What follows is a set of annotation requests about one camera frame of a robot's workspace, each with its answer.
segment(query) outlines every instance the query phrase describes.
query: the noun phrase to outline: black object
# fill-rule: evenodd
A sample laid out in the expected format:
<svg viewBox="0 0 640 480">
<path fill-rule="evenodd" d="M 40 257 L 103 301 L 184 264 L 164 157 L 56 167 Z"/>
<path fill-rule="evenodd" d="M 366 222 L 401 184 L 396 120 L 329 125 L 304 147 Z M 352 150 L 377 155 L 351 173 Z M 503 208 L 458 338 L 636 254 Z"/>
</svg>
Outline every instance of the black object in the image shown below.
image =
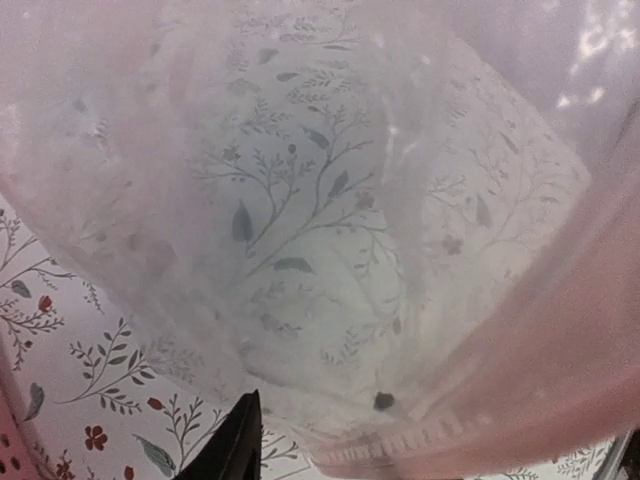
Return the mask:
<svg viewBox="0 0 640 480">
<path fill-rule="evenodd" d="M 376 398 L 373 399 L 373 408 L 382 412 L 387 408 L 393 407 L 394 403 L 396 403 L 396 399 L 391 393 L 378 392 Z"/>
<path fill-rule="evenodd" d="M 256 390 L 245 393 L 213 437 L 174 480 L 260 480 L 262 411 Z"/>
</svg>

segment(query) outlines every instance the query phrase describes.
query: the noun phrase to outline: floral wallpaper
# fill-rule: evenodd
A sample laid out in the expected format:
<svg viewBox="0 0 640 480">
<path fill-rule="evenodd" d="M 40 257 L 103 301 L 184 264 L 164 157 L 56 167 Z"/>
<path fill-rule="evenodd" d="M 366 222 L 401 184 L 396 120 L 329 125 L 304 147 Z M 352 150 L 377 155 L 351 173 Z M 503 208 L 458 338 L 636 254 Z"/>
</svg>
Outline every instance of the floral wallpaper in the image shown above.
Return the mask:
<svg viewBox="0 0 640 480">
<path fill-rule="evenodd" d="M 56 264 L 0 198 L 0 376 L 45 480 L 172 478 L 224 411 L 158 377 L 104 294 Z M 267 480 L 320 480 L 265 426 Z M 482 480 L 590 480 L 610 442 Z"/>
</svg>

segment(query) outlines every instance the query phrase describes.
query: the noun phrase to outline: pink fabric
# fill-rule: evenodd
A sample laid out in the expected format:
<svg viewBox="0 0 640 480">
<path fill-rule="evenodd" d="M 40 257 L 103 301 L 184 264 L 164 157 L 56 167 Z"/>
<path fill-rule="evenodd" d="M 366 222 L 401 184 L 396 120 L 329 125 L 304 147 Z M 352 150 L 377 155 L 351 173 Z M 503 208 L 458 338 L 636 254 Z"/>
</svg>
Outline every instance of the pink fabric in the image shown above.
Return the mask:
<svg viewBox="0 0 640 480">
<path fill-rule="evenodd" d="M 4 392 L 0 391 L 0 478 L 2 480 L 37 480 L 38 474 Z"/>
</svg>

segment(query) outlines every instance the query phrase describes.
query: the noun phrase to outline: pink plastic bag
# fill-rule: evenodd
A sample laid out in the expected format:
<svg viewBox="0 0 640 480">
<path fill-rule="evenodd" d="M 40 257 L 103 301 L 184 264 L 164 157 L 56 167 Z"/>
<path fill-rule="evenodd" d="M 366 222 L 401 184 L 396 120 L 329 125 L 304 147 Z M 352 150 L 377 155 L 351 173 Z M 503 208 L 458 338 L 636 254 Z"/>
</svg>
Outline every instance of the pink plastic bag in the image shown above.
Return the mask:
<svg viewBox="0 0 640 480">
<path fill-rule="evenodd" d="M 629 428 L 633 5 L 362 5 L 1 6 L 0 190 L 156 371 L 260 389 L 327 474 Z"/>
</svg>

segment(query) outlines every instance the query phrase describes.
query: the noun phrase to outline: white patterned surface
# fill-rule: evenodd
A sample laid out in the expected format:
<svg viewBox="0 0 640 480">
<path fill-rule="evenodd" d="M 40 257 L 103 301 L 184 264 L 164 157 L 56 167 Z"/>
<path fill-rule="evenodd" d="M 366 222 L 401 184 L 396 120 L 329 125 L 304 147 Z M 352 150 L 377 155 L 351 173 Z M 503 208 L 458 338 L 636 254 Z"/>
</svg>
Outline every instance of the white patterned surface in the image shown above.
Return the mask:
<svg viewBox="0 0 640 480">
<path fill-rule="evenodd" d="M 1 380 L 43 477 L 171 478 L 223 412 L 158 378 L 104 294 L 62 271 L 2 199 L 0 207 Z M 265 480 L 321 478 L 268 427 L 263 447 Z M 483 478 L 591 480 L 608 447 Z"/>
</svg>

